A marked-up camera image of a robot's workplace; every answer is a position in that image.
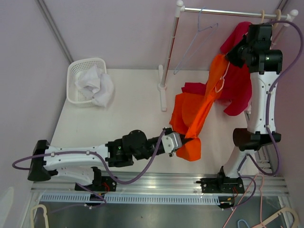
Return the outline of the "orange t shirt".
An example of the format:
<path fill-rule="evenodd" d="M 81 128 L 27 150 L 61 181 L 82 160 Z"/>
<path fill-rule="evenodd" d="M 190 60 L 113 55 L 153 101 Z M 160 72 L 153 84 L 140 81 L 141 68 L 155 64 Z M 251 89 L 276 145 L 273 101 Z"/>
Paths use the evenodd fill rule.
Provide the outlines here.
<path fill-rule="evenodd" d="M 224 54 L 216 55 L 211 63 L 207 82 L 186 82 L 181 88 L 182 92 L 175 96 L 170 125 L 174 131 L 185 135 L 185 138 L 192 138 L 192 141 L 177 150 L 178 157 L 190 162 L 201 158 L 199 134 L 213 103 L 226 93 L 224 87 L 221 92 L 216 93 L 215 86 L 221 87 L 220 78 L 224 75 L 228 62 Z"/>

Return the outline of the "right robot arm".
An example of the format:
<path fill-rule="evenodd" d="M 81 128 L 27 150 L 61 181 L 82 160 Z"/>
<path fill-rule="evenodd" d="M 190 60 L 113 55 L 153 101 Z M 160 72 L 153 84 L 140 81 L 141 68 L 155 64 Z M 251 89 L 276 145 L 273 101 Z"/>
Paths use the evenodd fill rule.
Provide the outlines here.
<path fill-rule="evenodd" d="M 283 53 L 271 49 L 272 26 L 250 25 L 248 33 L 227 54 L 226 59 L 236 67 L 246 65 L 252 85 L 251 114 L 247 128 L 233 131 L 233 152 L 218 173 L 216 186 L 227 192 L 233 183 L 241 184 L 240 171 L 248 156 L 265 145 L 281 141 L 274 121 L 277 79 L 282 71 Z"/>

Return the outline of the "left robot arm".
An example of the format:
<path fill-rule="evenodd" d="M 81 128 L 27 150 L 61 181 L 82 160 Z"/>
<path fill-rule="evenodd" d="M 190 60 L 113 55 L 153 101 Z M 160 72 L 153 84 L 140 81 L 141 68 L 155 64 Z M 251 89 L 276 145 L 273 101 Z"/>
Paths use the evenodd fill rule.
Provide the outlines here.
<path fill-rule="evenodd" d="M 33 151 L 28 180 L 48 181 L 55 176 L 98 190 L 102 186 L 99 166 L 106 170 L 132 166 L 135 160 L 171 154 L 191 141 L 171 128 L 165 128 L 162 136 L 150 139 L 143 131 L 133 130 L 120 139 L 92 147 L 62 148 L 39 140 Z"/>

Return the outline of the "pink wire hanger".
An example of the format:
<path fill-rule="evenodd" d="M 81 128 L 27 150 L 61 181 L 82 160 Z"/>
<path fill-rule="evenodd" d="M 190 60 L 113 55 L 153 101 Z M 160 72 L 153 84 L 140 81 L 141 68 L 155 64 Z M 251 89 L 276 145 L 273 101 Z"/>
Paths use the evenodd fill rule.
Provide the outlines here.
<path fill-rule="evenodd" d="M 215 92 L 216 92 L 216 93 L 221 92 L 222 89 L 223 89 L 223 87 L 224 87 L 224 84 L 225 84 L 225 76 L 227 75 L 229 66 L 230 66 L 230 63 L 228 62 L 228 65 L 227 65 L 227 68 L 226 68 L 226 70 L 225 70 L 225 72 L 224 72 L 224 75 L 220 78 L 220 81 L 222 82 L 221 87 L 220 87 L 220 88 L 217 88 L 217 86 L 215 86 Z"/>

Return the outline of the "blue wire hanger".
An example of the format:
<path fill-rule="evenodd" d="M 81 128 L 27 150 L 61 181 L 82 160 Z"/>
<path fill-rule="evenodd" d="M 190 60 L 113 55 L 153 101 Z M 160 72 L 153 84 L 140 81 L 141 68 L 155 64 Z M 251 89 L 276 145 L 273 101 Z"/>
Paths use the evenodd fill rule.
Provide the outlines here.
<path fill-rule="evenodd" d="M 176 75 L 178 74 L 187 64 L 188 62 L 193 58 L 193 56 L 211 39 L 212 36 L 214 36 L 215 32 L 218 30 L 219 24 L 218 23 L 213 23 L 208 26 L 202 27 L 200 25 L 200 18 L 201 15 L 203 14 L 203 10 L 206 10 L 206 7 L 203 7 L 199 11 L 199 15 L 197 17 L 197 29 L 196 33 L 190 42 L 189 46 L 187 47 L 186 51 L 184 52 L 181 60 L 175 67 L 173 74 Z M 204 34 L 204 32 L 208 32 L 209 34 L 199 42 L 198 47 L 194 47 L 195 42 L 198 41 L 198 38 L 200 35 Z"/>

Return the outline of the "white t shirt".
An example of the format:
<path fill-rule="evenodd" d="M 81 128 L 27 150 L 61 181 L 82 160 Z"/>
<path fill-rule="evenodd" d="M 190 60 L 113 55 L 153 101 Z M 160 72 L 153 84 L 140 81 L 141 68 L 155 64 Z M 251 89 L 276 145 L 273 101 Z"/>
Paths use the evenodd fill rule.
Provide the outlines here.
<path fill-rule="evenodd" d="M 114 94 L 111 77 L 102 73 L 96 65 L 82 73 L 75 82 L 76 88 L 92 104 L 106 108 Z"/>

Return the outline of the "beige plastic hanger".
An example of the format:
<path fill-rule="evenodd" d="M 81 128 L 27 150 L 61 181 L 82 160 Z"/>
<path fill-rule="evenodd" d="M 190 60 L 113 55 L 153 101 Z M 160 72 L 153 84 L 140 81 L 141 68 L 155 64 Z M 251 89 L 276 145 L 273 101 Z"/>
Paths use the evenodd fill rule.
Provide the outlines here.
<path fill-rule="evenodd" d="M 273 31 L 274 31 L 274 30 L 277 28 L 277 26 L 278 26 L 278 23 L 274 23 L 274 21 L 279 21 L 279 20 L 281 19 L 281 15 L 282 15 L 281 10 L 280 10 L 280 9 L 276 9 L 275 15 L 276 15 L 275 19 L 271 21 L 271 22 L 272 22 L 272 30 L 273 30 Z"/>
<path fill-rule="evenodd" d="M 260 24 L 262 24 L 264 22 L 264 18 L 265 18 L 265 11 L 261 10 L 261 21 L 260 21 Z"/>

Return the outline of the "red t shirt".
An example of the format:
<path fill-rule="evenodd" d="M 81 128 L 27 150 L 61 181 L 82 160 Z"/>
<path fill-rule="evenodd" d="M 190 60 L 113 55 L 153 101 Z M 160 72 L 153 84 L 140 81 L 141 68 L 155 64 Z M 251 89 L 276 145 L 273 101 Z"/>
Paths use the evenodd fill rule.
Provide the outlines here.
<path fill-rule="evenodd" d="M 251 25 L 250 22 L 240 22 L 220 47 L 220 54 L 227 54 L 238 44 L 243 35 L 248 32 L 249 25 Z M 252 96 L 248 67 L 244 65 L 242 68 L 239 68 L 230 64 L 225 82 L 224 89 L 226 93 L 217 100 L 224 103 L 226 107 L 224 113 L 229 116 L 239 115 L 247 108 Z"/>

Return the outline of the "pink t shirt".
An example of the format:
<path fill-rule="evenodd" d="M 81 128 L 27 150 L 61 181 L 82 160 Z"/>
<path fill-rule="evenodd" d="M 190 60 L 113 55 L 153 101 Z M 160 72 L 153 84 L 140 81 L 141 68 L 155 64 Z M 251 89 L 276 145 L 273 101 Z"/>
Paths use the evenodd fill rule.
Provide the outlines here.
<path fill-rule="evenodd" d="M 250 120 L 250 115 L 251 115 L 251 100 L 248 102 L 248 106 L 244 111 L 246 122 L 248 123 Z"/>

